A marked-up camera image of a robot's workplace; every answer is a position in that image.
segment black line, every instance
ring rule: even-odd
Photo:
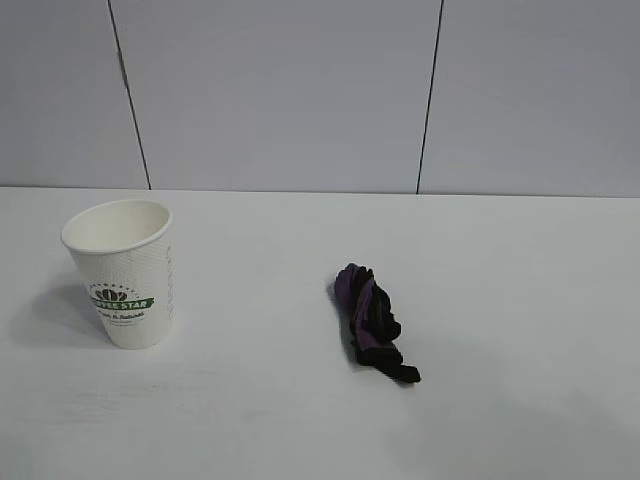
[[[429,96],[427,97],[427,112],[424,118],[424,133],[422,134],[422,150],[420,152],[420,166],[418,167],[418,183],[416,185],[416,195],[420,193],[420,177],[422,177],[422,161],[424,160],[424,150],[427,142],[427,128],[429,127],[429,113],[431,111],[431,95],[433,94],[433,80],[436,76],[436,61],[438,59],[438,47],[440,46],[440,28],[442,27],[442,11],[444,10],[444,0],[440,0],[440,13],[438,14],[438,30],[436,31],[436,45],[433,49],[433,64],[431,65],[431,80],[429,81]]]
[[[138,147],[140,148],[140,156],[142,157],[142,166],[144,167],[144,174],[147,177],[147,186],[151,190],[151,178],[149,177],[149,167],[147,167],[147,158],[144,155],[144,149],[142,148],[142,138],[140,137],[140,128],[138,127],[138,117],[136,116],[136,110],[133,107],[133,98],[131,97],[131,88],[129,86],[129,78],[127,77],[127,70],[124,67],[124,56],[122,55],[122,49],[120,48],[120,37],[118,37],[118,29],[116,28],[116,19],[113,16],[113,7],[111,6],[111,0],[107,0],[107,6],[109,7],[109,16],[111,17],[111,28],[113,28],[113,36],[116,40],[116,48],[118,50],[118,62],[120,62],[120,70],[122,72],[122,80],[124,86],[127,89],[127,96],[129,97],[129,108],[131,108],[131,118],[133,118],[133,126],[136,130],[136,137],[138,138]]]

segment textured cup surface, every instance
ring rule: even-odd
[[[62,242],[111,341],[139,349],[160,342],[173,322],[169,209],[120,200],[85,210],[62,229]]]

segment cup logo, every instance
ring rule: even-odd
[[[138,293],[123,285],[94,283],[89,286],[91,301],[103,310],[144,310],[153,305],[154,297],[140,298]]]

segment cup rim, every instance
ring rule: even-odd
[[[93,210],[97,210],[98,208],[106,207],[107,205],[114,205],[114,204],[117,204],[117,203],[151,203],[151,204],[157,205],[157,206],[163,208],[164,210],[166,210],[167,213],[169,214],[169,216],[168,216],[167,221],[165,222],[165,224],[158,231],[156,231],[152,235],[144,238],[143,240],[140,240],[139,242],[136,242],[136,243],[132,243],[131,245],[127,245],[126,247],[121,247],[121,248],[100,248],[100,249],[79,248],[79,247],[71,245],[65,239],[65,234],[67,233],[69,227],[76,220],[78,220],[78,218],[80,218],[81,216],[83,216],[85,214],[88,214],[88,213],[92,212]],[[151,243],[151,242],[157,240],[158,238],[162,237],[167,232],[167,230],[171,226],[172,222],[173,222],[173,213],[171,212],[171,210],[169,208],[167,208],[166,206],[162,205],[161,203],[155,202],[153,200],[145,200],[145,199],[137,199],[137,198],[125,198],[125,199],[122,199],[122,200],[114,200],[112,202],[101,203],[99,205],[95,205],[93,207],[87,208],[86,210],[82,210],[81,212],[75,214],[73,217],[71,217],[71,219],[69,219],[69,221],[67,221],[67,223],[65,223],[64,227],[62,227],[62,231],[60,232],[60,240],[62,241],[64,246],[67,247],[71,252],[83,253],[83,254],[86,254],[86,255],[108,255],[108,254],[111,254],[111,253],[122,253],[122,252],[128,252],[130,250],[135,250],[136,248],[144,247],[145,245],[148,245],[149,243]]]

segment white wall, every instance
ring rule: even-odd
[[[640,195],[638,0],[445,0],[422,192]]]
[[[0,185],[146,188],[104,0],[0,2]]]
[[[439,0],[114,0],[154,188],[415,191]]]

